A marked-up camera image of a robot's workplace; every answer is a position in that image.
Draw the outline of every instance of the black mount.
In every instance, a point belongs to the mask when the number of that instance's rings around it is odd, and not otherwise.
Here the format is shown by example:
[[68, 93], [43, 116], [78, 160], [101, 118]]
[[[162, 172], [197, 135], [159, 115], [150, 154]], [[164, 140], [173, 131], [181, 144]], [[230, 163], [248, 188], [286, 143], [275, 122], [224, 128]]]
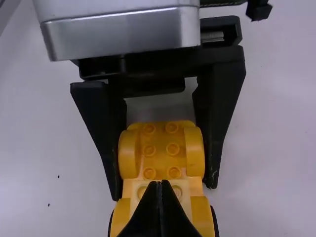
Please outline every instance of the black mount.
[[181, 92], [188, 77], [198, 82], [192, 97], [204, 139], [203, 182], [217, 187], [223, 144], [246, 69], [238, 46], [238, 17], [201, 19], [200, 25], [206, 36], [201, 47], [78, 61], [85, 82], [72, 83], [71, 94], [100, 153], [113, 200], [122, 195], [117, 148], [126, 129], [124, 98]]

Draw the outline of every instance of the black plastic bracket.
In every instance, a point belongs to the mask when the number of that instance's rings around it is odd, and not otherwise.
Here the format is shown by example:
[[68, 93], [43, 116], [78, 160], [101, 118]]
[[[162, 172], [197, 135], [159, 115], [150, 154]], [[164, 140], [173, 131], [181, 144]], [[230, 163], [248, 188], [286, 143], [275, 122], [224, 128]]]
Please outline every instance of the black plastic bracket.
[[197, 78], [193, 104], [204, 139], [203, 182], [208, 188], [215, 189], [218, 184], [223, 144], [245, 76], [245, 63], [236, 61], [214, 64]]
[[101, 81], [72, 83], [70, 92], [101, 156], [112, 199], [118, 201], [123, 183], [117, 150], [126, 129], [126, 102]]

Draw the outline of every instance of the yellow duplo block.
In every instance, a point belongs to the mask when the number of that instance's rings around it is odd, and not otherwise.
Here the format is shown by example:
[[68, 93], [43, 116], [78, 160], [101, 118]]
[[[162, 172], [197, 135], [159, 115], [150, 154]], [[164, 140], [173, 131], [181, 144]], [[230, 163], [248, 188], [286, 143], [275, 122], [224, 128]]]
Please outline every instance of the yellow duplo block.
[[210, 205], [203, 194], [205, 158], [201, 131], [191, 121], [134, 123], [118, 143], [122, 199], [113, 214], [115, 237], [135, 212], [151, 181], [168, 180], [188, 219], [202, 236], [214, 237]]

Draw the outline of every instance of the white table surface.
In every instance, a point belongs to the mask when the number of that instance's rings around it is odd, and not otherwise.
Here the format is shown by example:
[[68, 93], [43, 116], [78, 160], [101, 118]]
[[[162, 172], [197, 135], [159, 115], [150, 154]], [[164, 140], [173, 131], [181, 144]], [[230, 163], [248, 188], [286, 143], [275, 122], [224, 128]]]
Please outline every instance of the white table surface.
[[[240, 16], [247, 67], [218, 189], [205, 189], [221, 237], [316, 236], [316, 1], [271, 3], [259, 23], [246, 5], [201, 10]], [[115, 203], [74, 81], [75, 65], [49, 62], [23, 0], [0, 37], [1, 237], [107, 236]], [[128, 122], [194, 119], [187, 82], [181, 94], [129, 100]]]

